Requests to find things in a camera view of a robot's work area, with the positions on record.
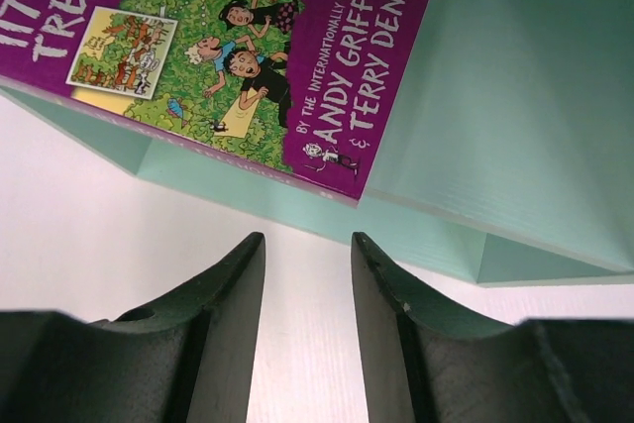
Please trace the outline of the purple 117-storey treehouse book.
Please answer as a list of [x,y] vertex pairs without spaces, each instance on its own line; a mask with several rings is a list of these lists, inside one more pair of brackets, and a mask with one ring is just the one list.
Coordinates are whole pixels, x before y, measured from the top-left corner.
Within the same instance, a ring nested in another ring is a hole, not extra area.
[[358,201],[429,0],[1,0],[1,86]]

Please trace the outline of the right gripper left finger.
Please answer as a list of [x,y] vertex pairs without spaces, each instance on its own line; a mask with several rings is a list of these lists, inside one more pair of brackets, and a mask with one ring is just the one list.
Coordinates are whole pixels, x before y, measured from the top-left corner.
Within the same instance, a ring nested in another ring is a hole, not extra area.
[[262,309],[265,239],[119,318],[1,315],[5,422],[243,422]]

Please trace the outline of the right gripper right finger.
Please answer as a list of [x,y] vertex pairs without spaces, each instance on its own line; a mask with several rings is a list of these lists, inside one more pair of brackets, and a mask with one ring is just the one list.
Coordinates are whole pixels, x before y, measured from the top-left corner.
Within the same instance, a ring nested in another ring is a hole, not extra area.
[[509,325],[442,294],[361,232],[351,268],[370,421],[632,420],[631,321]]

